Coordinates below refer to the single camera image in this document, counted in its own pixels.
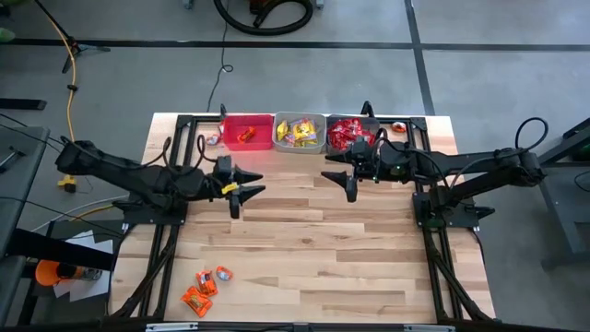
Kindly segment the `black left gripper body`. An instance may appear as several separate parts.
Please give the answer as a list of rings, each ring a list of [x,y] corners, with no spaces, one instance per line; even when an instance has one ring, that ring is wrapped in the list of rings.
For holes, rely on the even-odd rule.
[[[197,200],[225,199],[229,202],[230,217],[237,219],[240,216],[241,206],[237,197],[239,187],[235,182],[224,184],[212,175],[205,174],[196,194]]]

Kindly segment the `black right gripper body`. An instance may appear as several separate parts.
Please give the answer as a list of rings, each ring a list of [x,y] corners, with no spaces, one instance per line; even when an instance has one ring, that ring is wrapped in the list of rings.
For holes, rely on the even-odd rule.
[[[345,193],[349,203],[357,200],[358,182],[364,180],[373,181],[376,184],[379,182],[404,184],[408,181],[408,169],[405,164],[385,162],[381,157],[364,162],[355,161],[352,174],[345,177]]]

